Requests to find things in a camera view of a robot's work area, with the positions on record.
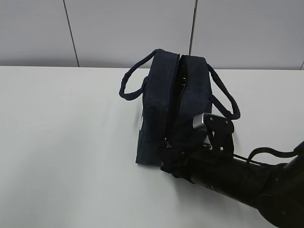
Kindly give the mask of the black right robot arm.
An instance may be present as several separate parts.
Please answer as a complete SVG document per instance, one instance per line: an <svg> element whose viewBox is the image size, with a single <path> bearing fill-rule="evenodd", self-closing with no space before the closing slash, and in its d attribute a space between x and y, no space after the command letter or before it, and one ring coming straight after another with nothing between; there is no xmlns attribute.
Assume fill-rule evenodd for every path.
<svg viewBox="0 0 304 228"><path fill-rule="evenodd" d="M262 147L248 158L197 148L160 148L161 170L251 206L278 228L304 226L304 145Z"/></svg>

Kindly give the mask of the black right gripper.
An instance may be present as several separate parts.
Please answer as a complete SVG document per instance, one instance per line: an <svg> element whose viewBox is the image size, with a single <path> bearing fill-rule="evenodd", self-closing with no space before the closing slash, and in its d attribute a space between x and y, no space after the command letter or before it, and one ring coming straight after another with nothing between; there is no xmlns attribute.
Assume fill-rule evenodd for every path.
<svg viewBox="0 0 304 228"><path fill-rule="evenodd" d="M190 147L161 147L158 158L162 171L192 182L193 176L207 174L221 162L232 160L233 152L234 144L230 142L220 146L200 143Z"/></svg>

